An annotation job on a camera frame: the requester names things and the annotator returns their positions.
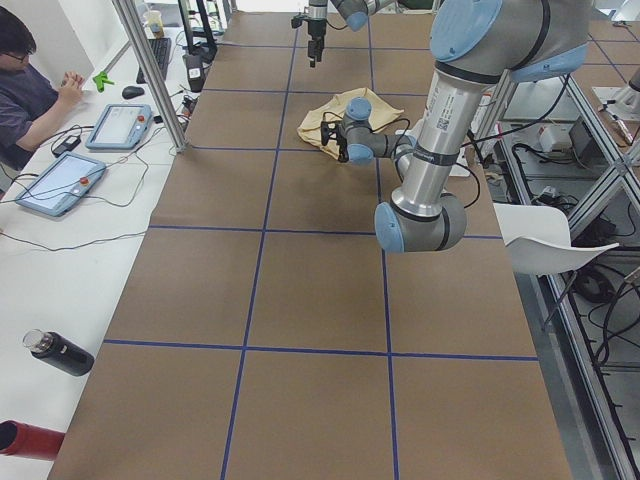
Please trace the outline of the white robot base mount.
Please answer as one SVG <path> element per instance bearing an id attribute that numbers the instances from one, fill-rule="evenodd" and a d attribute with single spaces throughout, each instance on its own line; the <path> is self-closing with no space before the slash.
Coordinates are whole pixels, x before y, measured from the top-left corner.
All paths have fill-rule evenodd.
<path id="1" fill-rule="evenodd" d="M 422 130 L 422 121 L 418 121 L 413 127 L 408 130 L 398 129 L 395 131 L 398 135 L 408 136 L 410 141 L 415 144 Z M 396 172 L 400 180 L 403 180 L 410 165 L 410 154 L 402 153 L 397 159 L 394 160 Z M 466 159 L 465 149 L 461 148 L 456 159 L 455 165 L 449 173 L 450 177 L 467 177 L 470 175 L 468 169 L 468 162 Z"/>

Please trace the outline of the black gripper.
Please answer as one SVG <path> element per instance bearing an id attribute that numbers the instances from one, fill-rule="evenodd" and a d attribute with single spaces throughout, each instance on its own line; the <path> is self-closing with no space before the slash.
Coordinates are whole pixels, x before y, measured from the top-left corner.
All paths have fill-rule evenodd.
<path id="1" fill-rule="evenodd" d="M 347 151 L 347 140 L 341 133 L 340 121 L 326 121 L 323 120 L 320 124 L 321 145 L 327 147 L 330 142 L 334 142 L 338 147 L 337 160 L 340 163 L 347 163 L 349 161 L 349 154 Z"/>
<path id="2" fill-rule="evenodd" d="M 310 39 L 307 43 L 307 58 L 309 66 L 316 68 L 316 61 L 322 60 L 325 46 L 325 35 L 327 27 L 326 15 L 319 14 L 297 14 L 291 18 L 291 27 L 297 29 L 303 23 L 307 24 L 307 31 Z"/>

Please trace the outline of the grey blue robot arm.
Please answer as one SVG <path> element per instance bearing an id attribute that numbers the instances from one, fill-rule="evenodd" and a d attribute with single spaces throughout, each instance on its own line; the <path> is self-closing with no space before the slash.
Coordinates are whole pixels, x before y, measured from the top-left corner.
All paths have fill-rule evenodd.
<path id="1" fill-rule="evenodd" d="M 346 26 L 352 31 L 362 28 L 367 19 L 383 8 L 392 4 L 391 0 L 334 0 L 332 5 L 336 8 Z M 296 14 L 291 19 L 291 27 L 297 29 L 303 23 L 307 24 L 309 40 L 307 43 L 307 57 L 311 68 L 322 61 L 325 47 L 325 36 L 328 22 L 328 1 L 309 1 L 302 13 Z"/>
<path id="2" fill-rule="evenodd" d="M 402 183 L 375 210 L 376 237 L 387 252 L 446 250 L 463 237 L 463 204 L 444 190 L 482 95 L 508 72 L 516 83 L 569 74 L 585 61 L 590 1 L 447 1 L 431 29 L 435 70 L 417 135 L 374 132 L 372 106 L 351 100 L 342 119 L 323 126 L 340 161 L 390 158 Z"/>

